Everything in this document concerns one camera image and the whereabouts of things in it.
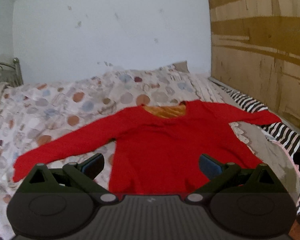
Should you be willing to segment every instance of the bed frame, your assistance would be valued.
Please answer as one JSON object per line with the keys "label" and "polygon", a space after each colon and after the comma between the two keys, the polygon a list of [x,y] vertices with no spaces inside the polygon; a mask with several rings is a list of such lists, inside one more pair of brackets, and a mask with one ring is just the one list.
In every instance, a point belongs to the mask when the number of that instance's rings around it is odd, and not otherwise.
{"label": "bed frame", "polygon": [[13,59],[13,65],[0,62],[0,82],[7,82],[11,87],[23,85],[20,62],[17,57]]}

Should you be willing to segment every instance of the gray dot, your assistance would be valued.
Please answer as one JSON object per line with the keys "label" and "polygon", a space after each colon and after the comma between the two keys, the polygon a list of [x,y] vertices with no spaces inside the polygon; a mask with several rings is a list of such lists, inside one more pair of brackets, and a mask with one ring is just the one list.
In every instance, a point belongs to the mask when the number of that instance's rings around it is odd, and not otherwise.
{"label": "gray dot", "polygon": [[117,199],[117,197],[113,194],[103,194],[100,199],[103,201],[103,202],[112,202],[112,201],[115,201]]}
{"label": "gray dot", "polygon": [[197,193],[192,193],[188,195],[187,199],[190,200],[191,202],[199,202],[203,200],[203,196]]}

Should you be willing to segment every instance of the wooden panel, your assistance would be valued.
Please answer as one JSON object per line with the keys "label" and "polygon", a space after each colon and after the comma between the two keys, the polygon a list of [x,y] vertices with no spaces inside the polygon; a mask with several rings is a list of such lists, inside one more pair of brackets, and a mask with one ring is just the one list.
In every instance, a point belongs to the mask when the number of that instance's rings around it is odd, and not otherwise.
{"label": "wooden panel", "polygon": [[300,128],[300,0],[209,0],[211,75]]}

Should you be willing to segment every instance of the striped cloth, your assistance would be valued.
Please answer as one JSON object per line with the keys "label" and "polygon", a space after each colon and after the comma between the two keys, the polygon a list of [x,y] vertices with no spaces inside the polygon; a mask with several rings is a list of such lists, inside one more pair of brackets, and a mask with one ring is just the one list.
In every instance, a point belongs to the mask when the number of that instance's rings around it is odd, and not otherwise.
{"label": "striped cloth", "polygon": [[[249,113],[254,113],[268,109],[263,103],[242,94],[236,90],[230,90],[220,86],[231,98],[244,110]],[[282,122],[273,123],[271,125],[262,125],[262,129],[271,134],[284,148],[288,151],[289,155],[293,158],[295,152],[300,151],[300,135],[291,130]],[[300,214],[300,195],[297,202],[298,214]]]}

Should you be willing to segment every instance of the red sweater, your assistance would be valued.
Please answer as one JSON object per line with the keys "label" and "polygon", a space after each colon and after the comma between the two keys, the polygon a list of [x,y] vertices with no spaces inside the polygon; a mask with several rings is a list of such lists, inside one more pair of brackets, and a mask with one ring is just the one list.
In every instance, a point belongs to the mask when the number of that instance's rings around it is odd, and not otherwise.
{"label": "red sweater", "polygon": [[50,163],[94,151],[110,139],[116,151],[109,190],[122,194],[186,194],[209,180],[199,170],[199,156],[242,168],[262,163],[232,131],[229,123],[257,125],[281,122],[269,111],[247,113],[223,103],[186,102],[186,114],[164,119],[142,106],[123,109],[20,156],[14,181],[36,163]]}

